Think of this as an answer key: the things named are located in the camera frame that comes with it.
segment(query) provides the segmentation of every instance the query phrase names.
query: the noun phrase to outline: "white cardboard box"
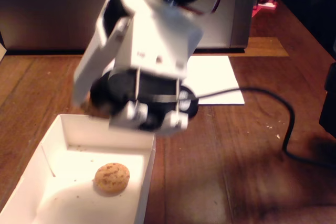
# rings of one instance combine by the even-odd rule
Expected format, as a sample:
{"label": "white cardboard box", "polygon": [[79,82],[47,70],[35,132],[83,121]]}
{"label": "white cardboard box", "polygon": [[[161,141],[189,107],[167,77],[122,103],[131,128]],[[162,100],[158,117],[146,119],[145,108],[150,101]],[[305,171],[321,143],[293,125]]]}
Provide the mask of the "white cardboard box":
{"label": "white cardboard box", "polygon": [[[155,157],[150,133],[109,128],[108,120],[59,115],[38,145],[0,213],[1,224],[143,223]],[[99,167],[121,163],[127,188],[97,191]]]}

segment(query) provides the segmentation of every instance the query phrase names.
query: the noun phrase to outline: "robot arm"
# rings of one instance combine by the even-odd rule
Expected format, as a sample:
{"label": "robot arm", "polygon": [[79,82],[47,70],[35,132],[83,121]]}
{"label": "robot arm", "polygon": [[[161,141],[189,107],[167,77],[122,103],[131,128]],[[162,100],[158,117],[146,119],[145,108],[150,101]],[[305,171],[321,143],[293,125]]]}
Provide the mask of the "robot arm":
{"label": "robot arm", "polygon": [[[90,91],[110,125],[159,134],[186,129],[198,101],[179,102],[193,95],[181,83],[203,33],[179,6],[192,1],[106,0],[75,72],[73,102],[82,104]],[[174,103],[158,101],[172,96]]]}

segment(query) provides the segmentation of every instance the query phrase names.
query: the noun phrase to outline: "power cord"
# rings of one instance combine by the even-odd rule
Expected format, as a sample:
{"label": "power cord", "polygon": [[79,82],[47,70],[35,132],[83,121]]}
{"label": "power cord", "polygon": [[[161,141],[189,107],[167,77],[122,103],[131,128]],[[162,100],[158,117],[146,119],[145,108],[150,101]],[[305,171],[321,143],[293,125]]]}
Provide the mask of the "power cord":
{"label": "power cord", "polygon": [[[214,93],[210,93],[210,94],[206,94],[206,95],[201,95],[199,97],[195,97],[194,95],[189,95],[188,98],[179,99],[179,101],[199,100],[199,99],[203,99],[203,98],[209,98],[209,97],[213,97],[213,96],[216,96],[216,95],[231,93],[231,92],[236,92],[236,91],[262,93],[262,94],[268,95],[269,97],[272,97],[273,99],[277,100],[278,102],[280,102],[282,105],[284,105],[286,107],[287,111],[289,112],[289,124],[288,124],[288,128],[287,128],[287,131],[286,131],[286,135],[285,135],[283,144],[282,144],[282,151],[287,156],[289,156],[290,158],[295,159],[297,161],[306,163],[306,164],[316,165],[316,166],[320,166],[320,167],[323,167],[323,168],[336,169],[336,165],[332,165],[332,164],[328,164],[328,163],[322,163],[322,162],[318,162],[318,161],[313,161],[313,160],[310,160],[310,159],[307,159],[307,158],[304,158],[304,157],[300,157],[300,156],[298,156],[296,154],[293,154],[293,153],[291,153],[287,150],[289,140],[290,140],[290,136],[292,134],[294,124],[295,124],[295,112],[294,112],[294,109],[293,109],[292,105],[289,102],[287,102],[284,98],[282,98],[281,96],[279,96],[279,95],[277,95],[277,94],[275,94],[275,93],[273,93],[269,90],[258,88],[258,87],[242,87],[242,88],[222,90],[222,91],[218,91],[218,92],[214,92]],[[152,102],[162,102],[162,103],[177,102],[176,96],[174,96],[174,95],[151,95],[150,97],[142,97],[142,99],[151,100]]]}

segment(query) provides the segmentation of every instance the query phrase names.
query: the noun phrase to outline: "wood grain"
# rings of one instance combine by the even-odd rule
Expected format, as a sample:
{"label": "wood grain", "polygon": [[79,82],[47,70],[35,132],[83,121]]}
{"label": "wood grain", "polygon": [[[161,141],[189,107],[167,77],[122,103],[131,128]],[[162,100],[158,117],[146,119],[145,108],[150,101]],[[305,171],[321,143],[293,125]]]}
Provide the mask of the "wood grain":
{"label": "wood grain", "polygon": [[3,47],[3,45],[0,44],[0,62],[4,58],[6,51],[7,50]]}
{"label": "wood grain", "polygon": [[230,57],[288,57],[277,37],[250,37],[243,53],[228,54]]}
{"label": "wood grain", "polygon": [[[336,142],[318,120],[331,56],[280,2],[253,19],[251,35],[276,37],[289,57],[231,57],[240,86],[261,86],[297,114],[290,149],[336,162]],[[5,57],[0,64],[0,209],[34,149],[71,106],[80,58]],[[245,106],[202,106],[187,131],[158,138],[146,224],[334,223],[336,173],[280,151],[287,112],[264,95]]]}

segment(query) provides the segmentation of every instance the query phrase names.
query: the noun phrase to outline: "cookie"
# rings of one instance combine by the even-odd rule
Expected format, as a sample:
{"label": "cookie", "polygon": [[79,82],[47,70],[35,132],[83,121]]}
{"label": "cookie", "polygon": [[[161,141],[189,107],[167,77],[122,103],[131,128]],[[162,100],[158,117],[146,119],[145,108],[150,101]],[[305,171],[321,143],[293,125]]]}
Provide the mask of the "cookie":
{"label": "cookie", "polygon": [[95,175],[95,185],[107,193],[123,191],[130,179],[130,171],[118,163],[106,164],[98,169]]}

